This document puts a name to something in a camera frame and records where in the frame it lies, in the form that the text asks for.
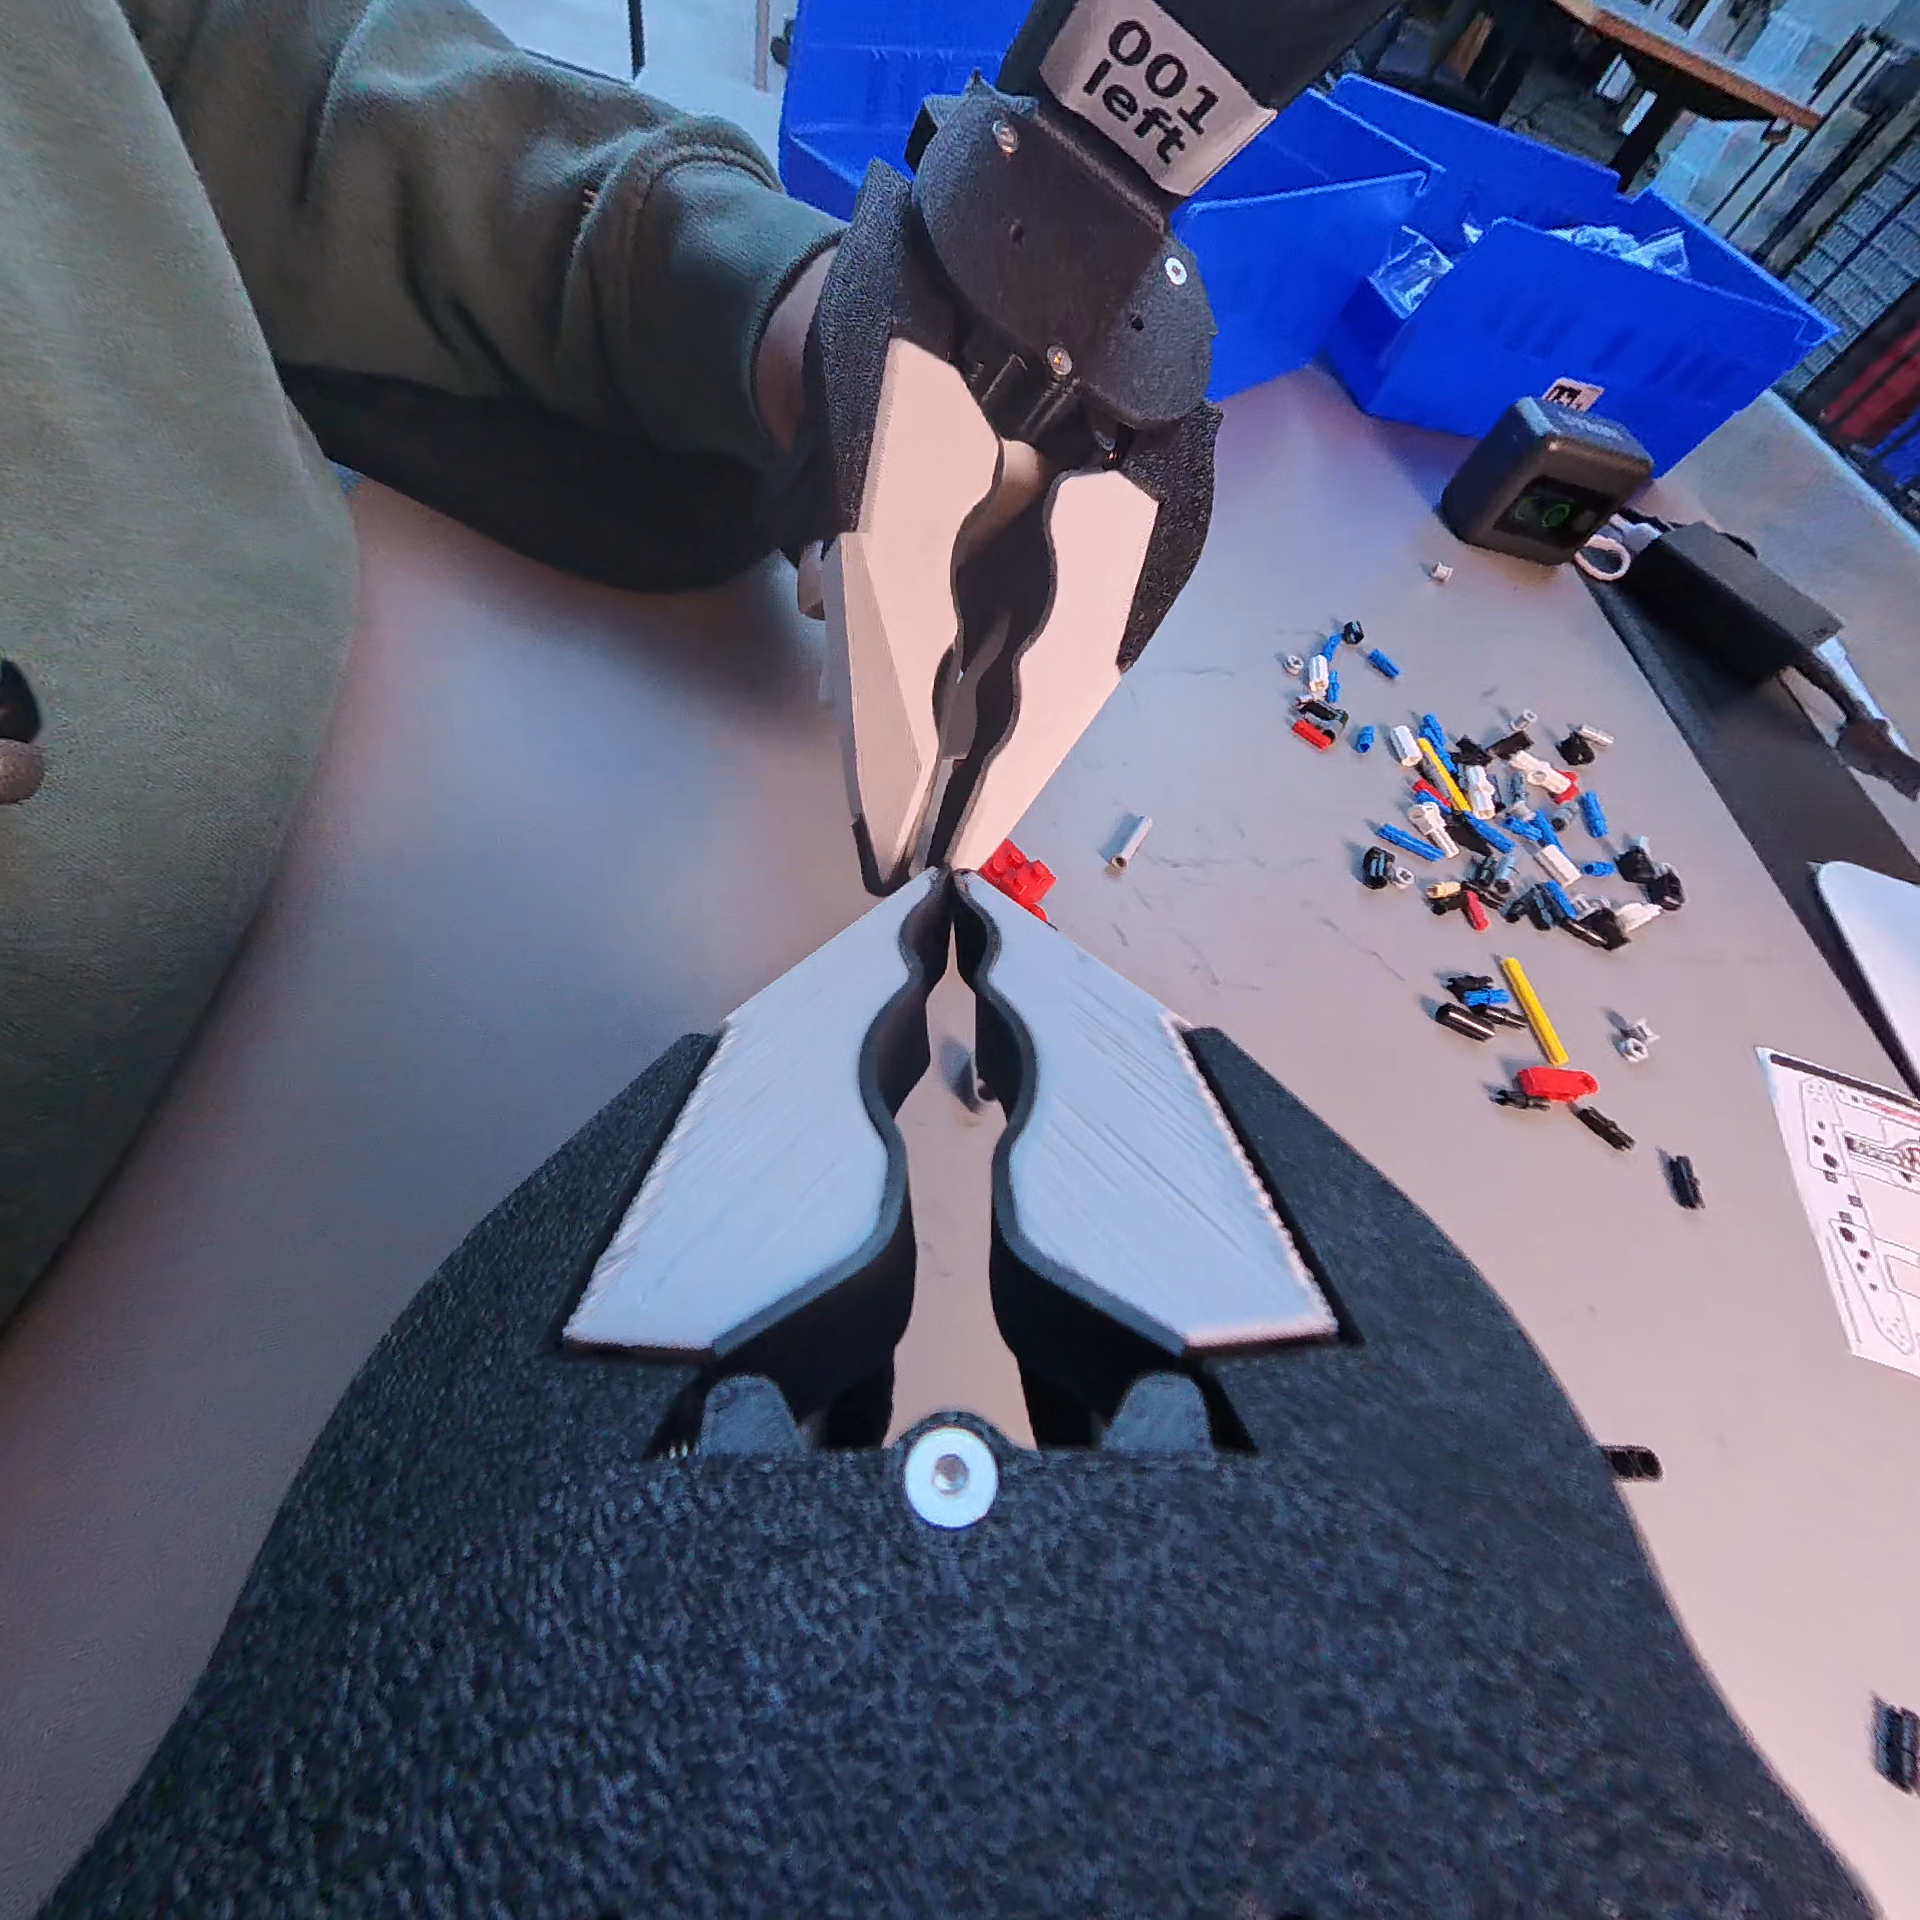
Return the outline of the black power adapter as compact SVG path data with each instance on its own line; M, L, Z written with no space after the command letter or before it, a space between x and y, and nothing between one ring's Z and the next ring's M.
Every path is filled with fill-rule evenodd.
M1834 613L1705 520L1654 535L1621 588L1667 632L1749 687L1840 634Z

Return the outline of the green sweatshirt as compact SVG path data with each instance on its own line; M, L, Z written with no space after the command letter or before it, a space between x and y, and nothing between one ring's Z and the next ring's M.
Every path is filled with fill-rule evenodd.
M166 1089L272 880L352 527L115 4L5 4L5 1317Z

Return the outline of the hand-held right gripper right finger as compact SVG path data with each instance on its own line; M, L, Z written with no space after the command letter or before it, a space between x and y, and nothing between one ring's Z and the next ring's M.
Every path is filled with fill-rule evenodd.
M1337 1334L1184 1020L970 873L957 961L1005 1119L991 1306L1030 1375L1128 1385Z

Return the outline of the black device with green screen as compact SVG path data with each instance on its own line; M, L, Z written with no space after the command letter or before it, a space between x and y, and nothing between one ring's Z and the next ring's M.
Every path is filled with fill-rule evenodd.
M1650 452L1627 426L1519 397L1446 479L1434 510L1462 544L1557 566L1650 474Z

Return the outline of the white document stand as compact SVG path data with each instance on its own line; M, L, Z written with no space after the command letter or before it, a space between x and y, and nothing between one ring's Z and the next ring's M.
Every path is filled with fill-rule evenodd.
M1838 858L1817 864L1811 877L1889 1048L1918 1088L1918 881Z

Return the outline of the printed instruction sheet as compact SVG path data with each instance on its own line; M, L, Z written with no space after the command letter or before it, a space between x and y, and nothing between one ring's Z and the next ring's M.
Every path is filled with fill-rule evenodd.
M1850 1354L1918 1373L1918 1106L1760 1047L1808 1230Z

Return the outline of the grey desk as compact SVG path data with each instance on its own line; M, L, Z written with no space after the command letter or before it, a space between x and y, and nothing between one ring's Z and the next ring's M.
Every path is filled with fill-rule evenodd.
M1305 373L1233 399L1202 566L1015 840L1055 928L1224 1028L1491 1281L1597 1437L1702 1662L1887 1916L1914 1799L1914 1377L1850 1354L1758 1050L1899 1071L1581 581L1450 558L1456 446ZM131 1784L352 1373L490 1207L688 1030L865 904L817 632L775 562L722 591L574 583L362 484L360 629L305 810L173 1093L5 1333L5 1916ZM1486 1093L1426 1014L1486 941L1351 873L1399 792L1282 724L1349 685L1450 732L1614 736L1597 789L1687 906L1618 953L1513 950L1637 1137ZM1106 873L1114 831L1153 821ZM1675 1205L1662 1154L1705 1207Z

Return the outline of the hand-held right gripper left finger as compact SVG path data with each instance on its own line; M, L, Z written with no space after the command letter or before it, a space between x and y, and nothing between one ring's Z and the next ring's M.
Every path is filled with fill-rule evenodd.
M563 1342L849 1390L914 1296L895 1114L927 1066L950 881L925 873L734 1009Z

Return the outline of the pile of small toy bricks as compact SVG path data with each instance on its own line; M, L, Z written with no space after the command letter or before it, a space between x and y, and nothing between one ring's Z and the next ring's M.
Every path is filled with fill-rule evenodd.
M1399 681L1400 664L1355 618L1305 656L1283 656L1293 679L1287 732L1312 751L1375 753L1399 773L1399 792L1363 823L1355 881L1374 895L1423 901L1432 920L1475 940L1513 928L1568 937L1583 953L1621 953L1688 901L1679 873L1618 833L1585 769L1614 744L1600 727L1539 736L1536 710L1511 714L1495 736L1450 734L1434 710L1392 724L1361 721L1346 668ZM1594 1071L1577 1064L1534 974L1513 953L1439 974L1429 1020L1442 1030L1499 1047L1501 1079L1487 1096L1507 1112L1566 1112L1618 1154L1637 1137L1597 1106Z

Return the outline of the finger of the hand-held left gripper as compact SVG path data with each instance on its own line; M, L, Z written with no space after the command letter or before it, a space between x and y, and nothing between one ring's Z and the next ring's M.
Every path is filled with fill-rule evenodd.
M1000 440L962 373L886 344L855 522L832 542L832 703L862 877L910 868L941 762L934 693L957 642L952 554L1000 478Z
M1119 471L1071 471L990 553L930 836L934 868L979 870L1119 682L1119 642L1158 503Z

